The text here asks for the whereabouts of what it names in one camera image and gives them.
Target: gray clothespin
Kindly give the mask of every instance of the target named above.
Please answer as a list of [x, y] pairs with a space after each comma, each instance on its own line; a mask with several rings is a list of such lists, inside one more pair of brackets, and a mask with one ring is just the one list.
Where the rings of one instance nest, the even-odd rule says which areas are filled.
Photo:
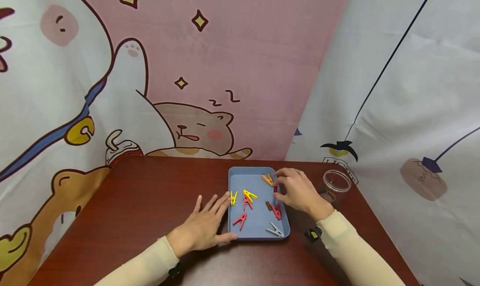
[[275, 226], [272, 222], [270, 222], [270, 224], [272, 225], [272, 227], [275, 229], [275, 230], [270, 230], [270, 229], [266, 229], [267, 232], [271, 232], [272, 234], [278, 236], [278, 237], [284, 237], [284, 233], [282, 231], [280, 231], [279, 228], [277, 228], [277, 226]]

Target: yellow clothespin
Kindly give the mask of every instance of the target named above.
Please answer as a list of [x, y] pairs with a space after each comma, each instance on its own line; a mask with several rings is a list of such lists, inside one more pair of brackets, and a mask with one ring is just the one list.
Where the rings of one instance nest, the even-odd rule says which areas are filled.
[[243, 194], [245, 194], [248, 198], [248, 200], [250, 201], [250, 203], [253, 203], [252, 201], [252, 198], [255, 198], [257, 199], [258, 196], [256, 196], [255, 194], [253, 194], [252, 192], [249, 192], [249, 191], [246, 191], [245, 189], [243, 189]]
[[273, 185], [272, 177], [270, 176], [269, 173], [267, 173], [267, 176], [262, 176], [262, 180], [265, 181], [270, 186]]
[[233, 196], [232, 192], [230, 191], [230, 206], [235, 206], [235, 203], [237, 201], [237, 193], [238, 191], [235, 191], [235, 196]]

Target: plastic tray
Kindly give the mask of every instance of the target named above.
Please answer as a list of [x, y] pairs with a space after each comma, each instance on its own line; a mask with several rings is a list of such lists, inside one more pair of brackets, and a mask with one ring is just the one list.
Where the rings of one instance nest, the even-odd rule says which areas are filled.
[[[277, 199], [273, 196], [273, 188], [262, 180], [262, 175], [269, 173], [275, 180], [275, 170], [270, 167], [231, 167], [228, 170], [228, 191], [235, 195], [237, 191], [237, 200], [235, 206], [228, 207], [228, 232], [235, 232], [239, 240], [243, 241], [280, 241], [290, 235], [290, 224], [288, 223], [285, 205], [280, 203], [281, 220], [277, 220], [272, 211], [269, 211], [265, 202], [269, 201], [277, 206]], [[240, 231], [241, 223], [233, 226], [243, 213], [243, 189], [252, 192], [257, 199], [252, 199], [252, 207], [246, 205], [245, 212], [247, 219]], [[284, 237], [279, 237], [266, 229], [274, 230], [270, 224], [272, 222], [280, 231], [284, 233]]]

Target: wooden table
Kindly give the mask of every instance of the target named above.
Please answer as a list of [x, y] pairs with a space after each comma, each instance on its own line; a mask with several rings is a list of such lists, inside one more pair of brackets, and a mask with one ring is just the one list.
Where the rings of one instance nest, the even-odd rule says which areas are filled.
[[[232, 166], [294, 167], [314, 185], [331, 163], [125, 157], [47, 258], [29, 286], [92, 286], [183, 223], [197, 195], [210, 198], [228, 188]], [[354, 186], [339, 210], [358, 233], [385, 258], [407, 286], [418, 286], [385, 230]], [[350, 285], [321, 241], [303, 233], [315, 226], [287, 208], [291, 234], [279, 242], [236, 242], [182, 258], [183, 273], [165, 285], [338, 286]]]

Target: fabric backdrop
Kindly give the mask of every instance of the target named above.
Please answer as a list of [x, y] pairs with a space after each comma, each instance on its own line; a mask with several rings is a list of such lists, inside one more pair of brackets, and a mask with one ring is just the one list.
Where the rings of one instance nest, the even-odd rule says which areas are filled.
[[0, 0], [0, 285], [120, 157], [283, 160], [345, 2]]
[[480, 286], [479, 1], [350, 0], [287, 154], [344, 165], [424, 286]]

